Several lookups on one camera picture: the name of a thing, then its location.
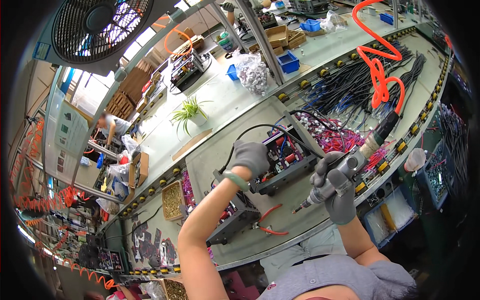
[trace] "gray work glove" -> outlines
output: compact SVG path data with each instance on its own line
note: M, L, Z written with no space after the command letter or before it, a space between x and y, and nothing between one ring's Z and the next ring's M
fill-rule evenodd
M226 12L233 12L233 10L235 9L235 6L233 5L233 3L226 2L226 3L223 3L222 8Z
M339 151L332 151L321 159L317 166L315 173L310 177L310 184L320 188L325 183L325 173L328 164L334 162L344 153ZM353 204L355 196L355 189L350 179L348 179L342 172L333 169L326 175L330 183L337 190L335 196L325 201L325 207L330 214L330 220L338 225L345 225L349 223L357 215L357 209Z
M267 151L267 147L262 143L236 141L233 143L233 166L247 167L252 172L252 178L255 178L270 168Z

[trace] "bracelet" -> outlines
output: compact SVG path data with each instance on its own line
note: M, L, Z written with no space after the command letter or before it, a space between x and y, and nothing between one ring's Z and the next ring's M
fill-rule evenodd
M240 176L233 173L232 171L224 171L223 176L233 181L233 183L238 185L242 191L247 192L250 190L250 187L248 186L248 182L243 180Z

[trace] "red-handled pliers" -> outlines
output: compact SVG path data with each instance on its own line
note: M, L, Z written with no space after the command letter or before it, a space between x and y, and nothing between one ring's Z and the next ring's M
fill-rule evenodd
M273 234L273 235L287 235L288 234L288 231L286 232L277 232L277 231L273 231L273 230L270 230L268 228L265 228L265 227L261 227L260 226L260 222L262 222L272 211L276 210L277 208L281 207L282 204L277 204L275 205L274 207L270 208L269 210L267 210L267 212L260 218L260 220L258 220L258 222L255 222L252 226L253 229L257 229L257 228L260 228L261 230L265 231L266 233L268 234Z

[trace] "white flower pot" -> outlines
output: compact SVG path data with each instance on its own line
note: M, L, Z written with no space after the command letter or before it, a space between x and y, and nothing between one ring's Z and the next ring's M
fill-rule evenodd
M199 113L195 117L191 118L190 121L200 127L207 122L208 115L201 108L199 108L199 110L201 110L207 118L205 118L201 113Z

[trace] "electric fan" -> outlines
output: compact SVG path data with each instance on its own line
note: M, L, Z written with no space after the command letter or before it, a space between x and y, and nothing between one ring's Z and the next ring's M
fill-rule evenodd
M33 58L102 76L118 68L132 42L178 0L65 0Z

